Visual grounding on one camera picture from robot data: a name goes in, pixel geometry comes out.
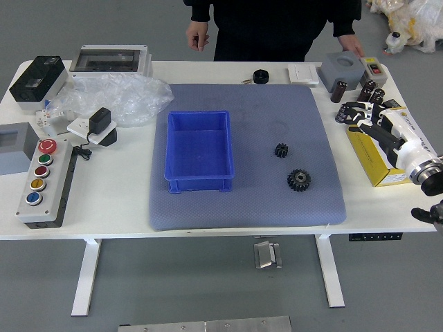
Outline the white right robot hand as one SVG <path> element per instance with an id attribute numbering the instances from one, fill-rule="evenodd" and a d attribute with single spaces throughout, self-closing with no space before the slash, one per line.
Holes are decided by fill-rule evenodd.
<path id="1" fill-rule="evenodd" d="M 416 184 L 421 174 L 430 174 L 433 168 L 440 166 L 437 155 L 424 148 L 420 137 L 392 109 L 369 102 L 346 102 L 338 110 L 335 121 L 355 125 L 356 132 L 375 139 L 388 162 L 403 169 Z"/>

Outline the person's left hand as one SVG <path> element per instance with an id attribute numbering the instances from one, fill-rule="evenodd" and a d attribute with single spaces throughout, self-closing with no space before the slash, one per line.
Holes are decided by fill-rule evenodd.
<path id="1" fill-rule="evenodd" d="M 337 40 L 343 51 L 353 52 L 358 58 L 365 57 L 363 46 L 356 35 L 341 35 Z"/>

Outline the person's right hand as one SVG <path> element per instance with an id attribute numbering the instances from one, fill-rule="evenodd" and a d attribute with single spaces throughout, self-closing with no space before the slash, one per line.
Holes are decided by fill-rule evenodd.
<path id="1" fill-rule="evenodd" d="M 190 49 L 203 52 L 209 39 L 208 22 L 191 21 L 186 30 L 186 37 Z"/>

